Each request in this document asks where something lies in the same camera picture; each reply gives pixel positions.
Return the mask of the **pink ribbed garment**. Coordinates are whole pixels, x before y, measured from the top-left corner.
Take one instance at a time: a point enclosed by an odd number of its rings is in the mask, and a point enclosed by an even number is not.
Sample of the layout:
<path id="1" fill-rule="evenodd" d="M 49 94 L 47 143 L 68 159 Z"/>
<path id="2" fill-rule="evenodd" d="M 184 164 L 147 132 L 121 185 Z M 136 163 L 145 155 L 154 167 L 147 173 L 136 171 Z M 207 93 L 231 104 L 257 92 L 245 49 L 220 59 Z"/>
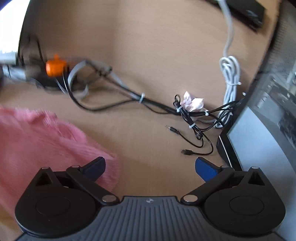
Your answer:
<path id="1" fill-rule="evenodd" d="M 1 206 L 11 216 L 40 168 L 63 171 L 97 157 L 106 160 L 106 170 L 97 183 L 111 191 L 119 180 L 115 154 L 55 113 L 1 108 Z"/>

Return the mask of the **crumpled white paper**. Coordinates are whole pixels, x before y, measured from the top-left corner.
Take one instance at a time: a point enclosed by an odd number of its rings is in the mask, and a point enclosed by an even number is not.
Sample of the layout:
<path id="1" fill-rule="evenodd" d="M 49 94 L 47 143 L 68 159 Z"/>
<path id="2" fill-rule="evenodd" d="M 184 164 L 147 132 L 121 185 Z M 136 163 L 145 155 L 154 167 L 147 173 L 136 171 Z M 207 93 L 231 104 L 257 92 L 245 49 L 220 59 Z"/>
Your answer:
<path id="1" fill-rule="evenodd" d="M 183 95 L 183 100 L 181 101 L 181 106 L 188 112 L 198 112 L 204 111 L 204 99 L 195 97 L 186 91 Z"/>

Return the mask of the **black hub box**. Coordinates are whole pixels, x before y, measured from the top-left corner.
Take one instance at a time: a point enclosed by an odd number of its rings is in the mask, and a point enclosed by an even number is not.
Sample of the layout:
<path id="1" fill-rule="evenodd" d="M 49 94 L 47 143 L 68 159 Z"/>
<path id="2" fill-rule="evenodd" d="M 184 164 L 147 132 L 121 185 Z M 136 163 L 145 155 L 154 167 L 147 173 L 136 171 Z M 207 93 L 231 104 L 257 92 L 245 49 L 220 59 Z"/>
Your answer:
<path id="1" fill-rule="evenodd" d="M 26 81 L 46 91 L 61 91 L 67 94 L 63 77 L 49 77 L 46 72 L 31 72 L 26 76 Z"/>

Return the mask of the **orange round object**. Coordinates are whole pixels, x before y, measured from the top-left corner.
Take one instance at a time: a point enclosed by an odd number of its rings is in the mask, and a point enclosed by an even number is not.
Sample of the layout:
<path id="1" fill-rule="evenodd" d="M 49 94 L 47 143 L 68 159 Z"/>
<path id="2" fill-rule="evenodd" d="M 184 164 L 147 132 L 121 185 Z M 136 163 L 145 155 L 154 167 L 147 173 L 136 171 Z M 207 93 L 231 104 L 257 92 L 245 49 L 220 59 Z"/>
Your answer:
<path id="1" fill-rule="evenodd" d="M 49 77 L 61 77 L 66 66 L 66 60 L 55 54 L 53 59 L 46 62 L 46 73 Z"/>

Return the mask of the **black power strip bar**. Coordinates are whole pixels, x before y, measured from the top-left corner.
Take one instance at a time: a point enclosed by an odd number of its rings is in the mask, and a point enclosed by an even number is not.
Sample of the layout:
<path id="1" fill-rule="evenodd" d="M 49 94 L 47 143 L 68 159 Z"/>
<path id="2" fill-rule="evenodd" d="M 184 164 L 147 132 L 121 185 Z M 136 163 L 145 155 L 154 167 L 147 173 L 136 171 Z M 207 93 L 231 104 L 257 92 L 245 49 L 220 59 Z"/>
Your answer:
<path id="1" fill-rule="evenodd" d="M 254 0 L 226 0 L 232 15 L 255 31 L 263 25 L 265 7 Z"/>

